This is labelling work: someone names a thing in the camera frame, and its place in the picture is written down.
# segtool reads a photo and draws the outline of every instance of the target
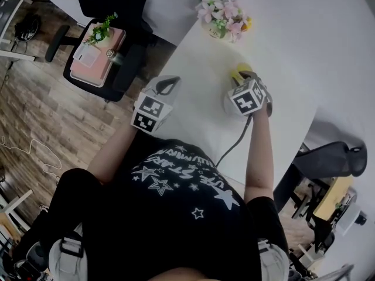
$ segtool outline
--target white table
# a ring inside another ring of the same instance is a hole
[[[223,109],[223,96],[230,89],[229,71],[239,62],[249,63],[274,99],[270,125],[276,186],[302,144],[317,105],[274,59],[266,44],[253,38],[251,31],[236,44],[217,40],[197,22],[161,72],[180,76],[182,86],[171,117],[155,135],[199,146],[216,163],[244,128],[244,122],[229,117]],[[243,184],[251,127],[218,168]]]

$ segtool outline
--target black office chair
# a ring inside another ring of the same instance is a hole
[[[315,250],[317,251],[319,245],[326,240],[332,231],[329,221],[322,220],[313,214],[325,191],[329,189],[329,186],[320,179],[345,177],[351,174],[357,177],[364,172],[366,166],[367,149],[364,145],[349,149],[344,142],[333,142],[314,150],[299,152],[274,190],[277,210],[280,212],[288,200],[292,198],[297,207],[292,217],[297,218],[308,205],[306,221],[308,226],[314,230]],[[313,187],[311,187],[312,198],[310,200],[307,196],[301,200],[294,193],[295,188],[305,177],[321,188],[315,194]]]
[[[360,176],[367,166],[366,146],[349,149],[344,142],[333,142],[307,152],[298,152],[293,163],[274,190],[280,212],[290,198],[302,201],[294,194],[295,188],[306,177],[323,189],[329,186],[322,178]]]
[[[69,26],[61,26],[46,52],[46,61],[51,62],[53,60],[60,45],[74,46],[65,65],[64,78],[75,86],[105,100],[119,101],[141,68],[147,45],[155,41],[152,29],[142,19],[145,2],[146,0],[79,0],[82,13],[95,19],[91,20],[86,26],[79,39],[66,36]],[[118,51],[124,56],[123,64],[121,66],[111,66],[102,87],[95,87],[72,78],[70,76],[70,66],[73,62],[73,55],[82,42],[89,25],[103,22],[108,15],[112,15],[114,12],[118,14],[118,18],[111,22],[111,27],[119,28],[126,32],[126,38]]]

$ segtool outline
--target black t-shirt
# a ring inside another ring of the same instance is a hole
[[[83,220],[90,280],[148,280],[178,267],[261,280],[258,238],[288,249],[270,198],[246,205],[201,149],[178,140],[137,135],[93,208]]]

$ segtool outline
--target small potted plant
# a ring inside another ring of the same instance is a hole
[[[251,26],[237,0],[200,0],[196,9],[204,30],[218,39],[235,42]]]
[[[108,47],[113,36],[110,22],[117,17],[117,13],[114,13],[111,16],[107,16],[103,24],[98,24],[90,28],[90,37],[86,40],[86,43],[95,45],[98,48]]]

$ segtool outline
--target desk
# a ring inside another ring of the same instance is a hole
[[[313,214],[328,221],[336,210],[336,205],[341,202],[347,190],[353,184],[353,177],[338,177],[329,187],[323,200],[315,208]]]
[[[10,43],[10,41],[4,39],[4,35],[9,27],[9,24],[11,23],[11,20],[13,19],[23,1],[24,0],[8,0],[5,1],[5,4],[2,7],[0,7],[0,13],[2,13],[2,16],[0,18],[0,42]],[[16,59],[24,59],[30,61],[34,61],[35,59],[35,57],[33,56],[5,50],[0,50],[0,56],[14,57]]]
[[[229,117],[223,109],[224,94],[230,89],[229,71],[239,62],[249,63],[274,99],[270,127],[276,186],[297,154],[317,106],[266,44],[254,38],[251,31],[236,44],[217,40],[201,28],[200,22],[195,23],[161,72],[180,76],[182,85],[171,117],[155,136],[199,146],[216,163],[239,138],[245,124]],[[218,168],[242,184],[251,127]]]

